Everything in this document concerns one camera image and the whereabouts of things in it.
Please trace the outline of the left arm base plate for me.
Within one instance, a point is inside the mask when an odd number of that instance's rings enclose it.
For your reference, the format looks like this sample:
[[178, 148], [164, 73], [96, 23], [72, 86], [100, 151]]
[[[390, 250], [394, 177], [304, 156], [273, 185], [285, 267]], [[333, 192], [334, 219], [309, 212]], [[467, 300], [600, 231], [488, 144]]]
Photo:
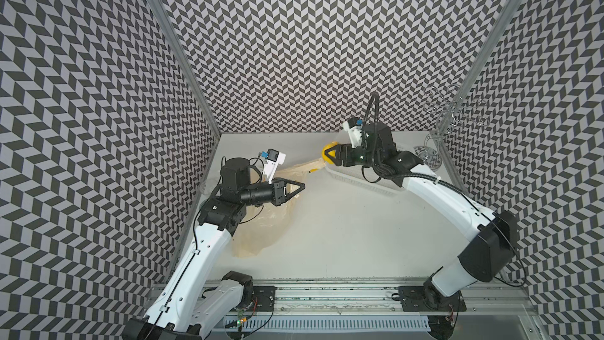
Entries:
[[230, 313], [244, 311], [251, 313], [271, 313], [275, 304], [273, 299], [276, 296], [277, 287], [271, 285], [254, 286], [249, 297], [245, 297], [242, 304], [233, 308]]

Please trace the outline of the yellow peach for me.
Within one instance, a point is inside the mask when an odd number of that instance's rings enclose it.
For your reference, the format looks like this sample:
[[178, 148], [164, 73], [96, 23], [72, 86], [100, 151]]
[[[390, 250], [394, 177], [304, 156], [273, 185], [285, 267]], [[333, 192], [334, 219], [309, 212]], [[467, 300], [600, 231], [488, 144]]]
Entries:
[[322, 159], [330, 165], [341, 165], [341, 157], [340, 157], [340, 146], [341, 144], [338, 142], [332, 142], [327, 144], [322, 149]]

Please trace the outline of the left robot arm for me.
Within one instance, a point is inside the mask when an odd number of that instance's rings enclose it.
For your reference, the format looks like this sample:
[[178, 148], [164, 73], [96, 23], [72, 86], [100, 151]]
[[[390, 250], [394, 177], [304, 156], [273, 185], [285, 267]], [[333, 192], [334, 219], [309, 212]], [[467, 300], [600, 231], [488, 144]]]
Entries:
[[263, 152], [266, 163], [252, 181], [256, 165], [244, 157], [226, 160], [218, 184], [195, 219], [193, 239], [170, 280], [142, 318], [130, 319], [123, 339], [204, 339], [233, 309], [245, 309], [253, 300], [253, 278], [229, 272], [208, 298], [204, 286], [219, 256], [243, 223], [250, 206], [279, 207], [305, 189], [305, 184], [277, 178], [280, 160], [275, 150]]

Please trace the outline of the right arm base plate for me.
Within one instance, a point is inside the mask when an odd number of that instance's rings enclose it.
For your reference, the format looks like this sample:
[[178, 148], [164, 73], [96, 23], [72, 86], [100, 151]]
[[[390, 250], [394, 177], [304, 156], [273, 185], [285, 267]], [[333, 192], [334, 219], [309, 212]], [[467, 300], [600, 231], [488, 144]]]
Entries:
[[460, 291], [450, 297], [443, 296], [432, 287], [399, 286], [397, 294], [404, 312], [465, 312], [467, 306]]

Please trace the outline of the banana print plastic bag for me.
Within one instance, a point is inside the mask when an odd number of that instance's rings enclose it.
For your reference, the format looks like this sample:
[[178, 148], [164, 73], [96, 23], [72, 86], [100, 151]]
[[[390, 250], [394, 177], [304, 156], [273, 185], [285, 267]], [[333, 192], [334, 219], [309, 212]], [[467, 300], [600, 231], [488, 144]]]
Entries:
[[[277, 171], [275, 177], [292, 179], [306, 183], [306, 179], [326, 167], [326, 162], [314, 161], [294, 165]], [[231, 253], [236, 258], [251, 258], [259, 255], [267, 247], [275, 245], [289, 229], [294, 218], [294, 206], [302, 193], [296, 194], [287, 203], [275, 207], [265, 204], [261, 208], [250, 207], [243, 222], [234, 235]]]

